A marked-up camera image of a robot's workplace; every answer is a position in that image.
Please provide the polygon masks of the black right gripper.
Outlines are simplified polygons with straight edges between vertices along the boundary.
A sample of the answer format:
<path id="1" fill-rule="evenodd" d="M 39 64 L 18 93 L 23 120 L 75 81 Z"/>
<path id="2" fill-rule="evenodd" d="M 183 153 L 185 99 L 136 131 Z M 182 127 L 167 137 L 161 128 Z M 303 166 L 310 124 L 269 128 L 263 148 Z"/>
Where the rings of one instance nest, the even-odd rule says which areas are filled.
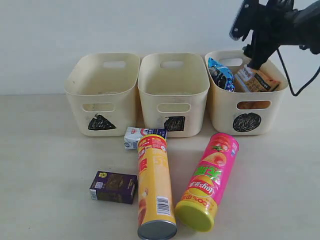
<path id="1" fill-rule="evenodd" d="M 243 47 L 248 54 L 248 67 L 259 70 L 279 46 L 296 46 L 297 32 L 294 18 L 298 10 L 293 0 L 269 0 L 266 5 L 258 0 L 244 0 L 237 12 L 229 36 L 244 41 L 253 31 L 251 43 Z"/>

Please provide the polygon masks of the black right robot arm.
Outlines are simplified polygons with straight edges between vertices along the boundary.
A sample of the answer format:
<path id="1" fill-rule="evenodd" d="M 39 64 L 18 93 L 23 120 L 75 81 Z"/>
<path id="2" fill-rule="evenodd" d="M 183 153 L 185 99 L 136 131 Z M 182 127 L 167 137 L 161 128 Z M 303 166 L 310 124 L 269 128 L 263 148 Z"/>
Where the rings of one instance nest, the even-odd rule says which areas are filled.
<path id="1" fill-rule="evenodd" d="M 299 46 L 314 55 L 320 52 L 320 2 L 302 10 L 294 8 L 292 0 L 245 0 L 236 15 L 229 36 L 244 41 L 249 33 L 251 43 L 244 48 L 250 58 L 248 66 L 260 67 L 280 46 Z"/>

